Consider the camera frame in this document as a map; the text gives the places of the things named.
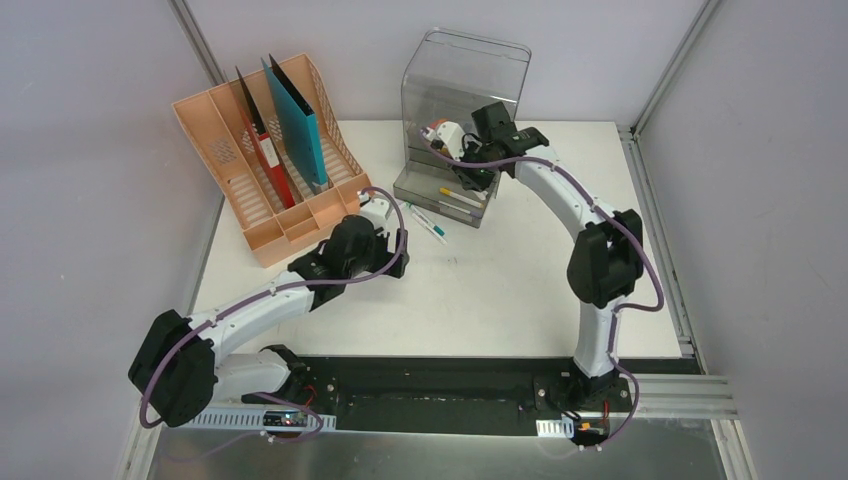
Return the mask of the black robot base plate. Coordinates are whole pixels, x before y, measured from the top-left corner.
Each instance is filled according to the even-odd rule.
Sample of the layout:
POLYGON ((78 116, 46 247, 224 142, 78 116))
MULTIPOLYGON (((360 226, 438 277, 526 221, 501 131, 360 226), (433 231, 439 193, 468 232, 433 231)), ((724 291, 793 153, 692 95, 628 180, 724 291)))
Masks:
POLYGON ((273 394, 380 433, 534 436, 564 414, 608 428, 632 406, 627 380, 587 394, 568 358, 303 356, 273 394))

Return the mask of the white marker purple cap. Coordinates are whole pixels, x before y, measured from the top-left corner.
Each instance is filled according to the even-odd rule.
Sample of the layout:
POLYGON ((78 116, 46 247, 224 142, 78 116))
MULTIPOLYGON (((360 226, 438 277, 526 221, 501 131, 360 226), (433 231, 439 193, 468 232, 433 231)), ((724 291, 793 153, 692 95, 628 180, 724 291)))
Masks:
POLYGON ((472 218, 482 218, 481 214, 474 212, 472 210, 468 210, 468 209, 465 209, 465 208, 462 208, 462 207, 458 207, 458 206, 452 205, 452 204, 444 202, 444 201, 438 201, 437 203, 439 205, 441 205, 442 207, 446 207, 446 208, 458 211, 460 213, 471 216, 472 218))

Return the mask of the white marker yellow caps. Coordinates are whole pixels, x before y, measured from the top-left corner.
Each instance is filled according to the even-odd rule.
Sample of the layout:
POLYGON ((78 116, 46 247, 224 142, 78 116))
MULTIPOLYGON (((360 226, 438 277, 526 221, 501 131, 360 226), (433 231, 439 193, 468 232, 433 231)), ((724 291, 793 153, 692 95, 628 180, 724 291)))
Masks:
POLYGON ((448 196, 448 197, 450 197, 450 198, 453 198, 453 199, 455 199, 455 200, 458 200, 458 201, 460 201, 460 202, 463 202, 463 203, 465 203, 465 204, 467 204, 467 205, 470 205, 470 206, 472 206, 472 207, 474 207, 474 208, 482 209, 482 208, 484 207, 484 204, 483 204, 481 201, 479 201, 479 200, 473 200, 473 199, 468 198, 468 197, 466 197, 466 196, 463 196, 463 195, 460 195, 460 194, 458 194, 458 193, 455 193, 455 192, 453 192, 452 190, 449 190, 449 189, 447 189, 447 188, 441 187, 441 188, 439 189, 439 192, 440 192, 441 194, 443 194, 443 195, 446 195, 446 196, 448 196))

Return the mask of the red folder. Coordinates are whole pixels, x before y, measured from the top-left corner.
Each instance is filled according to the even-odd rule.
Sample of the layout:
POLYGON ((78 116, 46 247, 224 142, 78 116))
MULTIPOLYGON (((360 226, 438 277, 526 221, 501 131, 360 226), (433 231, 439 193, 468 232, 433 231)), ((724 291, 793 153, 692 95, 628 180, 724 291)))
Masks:
POLYGON ((242 120, 245 123, 245 128, 248 132, 248 137, 256 156, 260 162, 260 166, 271 186, 273 187, 277 197, 282 203, 283 209, 293 207, 296 202, 287 180, 286 173, 283 169, 280 155, 276 149, 274 141, 268 132, 255 100, 247 86, 244 77, 239 69, 236 69, 238 77, 238 85, 240 92, 244 97, 245 108, 240 110, 242 120))

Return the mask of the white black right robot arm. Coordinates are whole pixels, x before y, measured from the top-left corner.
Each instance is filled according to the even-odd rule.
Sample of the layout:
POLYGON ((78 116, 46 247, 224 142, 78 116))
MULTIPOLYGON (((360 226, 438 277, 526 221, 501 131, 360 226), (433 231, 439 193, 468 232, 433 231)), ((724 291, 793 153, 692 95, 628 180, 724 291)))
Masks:
POLYGON ((571 235, 566 278, 580 302, 580 326, 567 393, 576 407, 593 409, 617 377, 617 316, 632 307, 629 297, 642 275, 655 274, 643 248, 642 219, 633 209, 604 206, 565 169, 537 128, 516 127, 503 103, 471 117, 473 133, 445 121, 427 141, 449 157, 465 189, 481 191, 496 173, 505 173, 540 198, 571 235))

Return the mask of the smoked clear drawer box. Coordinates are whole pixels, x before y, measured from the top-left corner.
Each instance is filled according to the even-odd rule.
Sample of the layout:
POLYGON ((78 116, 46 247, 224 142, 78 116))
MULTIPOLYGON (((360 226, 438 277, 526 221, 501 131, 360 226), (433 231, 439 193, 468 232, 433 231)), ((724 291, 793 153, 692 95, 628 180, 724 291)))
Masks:
POLYGON ((395 196, 428 210, 478 228, 488 200, 497 194, 499 177, 483 192, 465 190, 451 166, 433 155, 422 141, 421 130, 440 118, 458 123, 465 135, 478 135, 472 113, 495 102, 514 117, 521 98, 531 49, 523 44, 471 33, 433 28, 419 43, 401 84, 406 160, 393 183, 395 196), (474 208, 439 192, 441 187, 484 204, 474 208), (437 202, 472 210, 472 218, 437 202))

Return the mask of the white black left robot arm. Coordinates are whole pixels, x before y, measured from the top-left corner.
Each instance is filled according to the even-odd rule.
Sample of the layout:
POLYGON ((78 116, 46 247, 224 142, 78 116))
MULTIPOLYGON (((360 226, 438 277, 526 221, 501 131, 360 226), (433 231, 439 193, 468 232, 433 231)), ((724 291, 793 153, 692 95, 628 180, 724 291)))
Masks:
POLYGON ((178 427, 227 397, 270 394, 281 404, 297 402, 305 378, 293 370, 293 356, 270 349, 240 354, 238 348, 338 298, 350 285, 401 278, 407 244, 404 224, 391 235, 363 215, 348 215, 328 239, 254 292, 190 316, 159 314, 128 370, 142 395, 141 425, 178 427))

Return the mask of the teal folder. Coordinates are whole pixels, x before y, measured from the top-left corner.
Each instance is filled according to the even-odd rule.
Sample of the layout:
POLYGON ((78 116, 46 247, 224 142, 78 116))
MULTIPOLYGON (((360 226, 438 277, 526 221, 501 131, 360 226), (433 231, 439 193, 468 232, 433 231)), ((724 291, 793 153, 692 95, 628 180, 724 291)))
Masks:
POLYGON ((272 55, 262 61, 286 155, 313 194, 329 187, 317 115, 272 55))

